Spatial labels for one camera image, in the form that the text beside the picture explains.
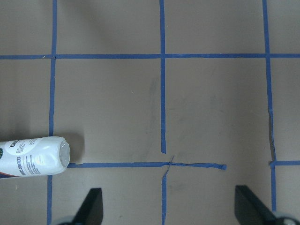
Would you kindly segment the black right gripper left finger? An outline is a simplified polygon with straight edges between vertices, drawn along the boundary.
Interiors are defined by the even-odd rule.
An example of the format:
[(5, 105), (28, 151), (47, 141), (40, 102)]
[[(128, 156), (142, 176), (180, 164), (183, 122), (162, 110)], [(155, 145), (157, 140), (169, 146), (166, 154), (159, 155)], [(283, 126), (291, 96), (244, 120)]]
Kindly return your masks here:
[(101, 225), (104, 217), (101, 188), (91, 188), (72, 220), (73, 225)]

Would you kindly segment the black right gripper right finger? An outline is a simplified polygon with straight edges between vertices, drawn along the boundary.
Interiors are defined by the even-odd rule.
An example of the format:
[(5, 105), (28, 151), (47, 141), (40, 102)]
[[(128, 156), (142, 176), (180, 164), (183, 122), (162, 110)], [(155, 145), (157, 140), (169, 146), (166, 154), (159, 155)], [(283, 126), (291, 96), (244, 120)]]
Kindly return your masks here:
[(276, 217), (246, 185), (235, 186), (234, 214), (240, 225), (275, 225)]

